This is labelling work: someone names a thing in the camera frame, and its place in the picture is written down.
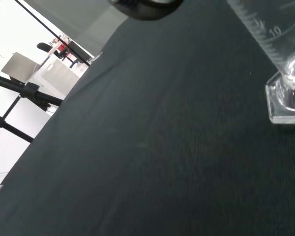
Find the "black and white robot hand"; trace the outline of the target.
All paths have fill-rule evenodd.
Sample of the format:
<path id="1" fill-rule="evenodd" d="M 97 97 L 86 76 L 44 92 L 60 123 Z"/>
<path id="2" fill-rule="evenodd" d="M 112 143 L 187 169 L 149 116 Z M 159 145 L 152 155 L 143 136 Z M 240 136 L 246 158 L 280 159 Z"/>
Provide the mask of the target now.
<path id="1" fill-rule="evenodd" d="M 162 19 L 183 3 L 182 0 L 109 0 L 108 2 L 126 16 L 141 21 Z"/>

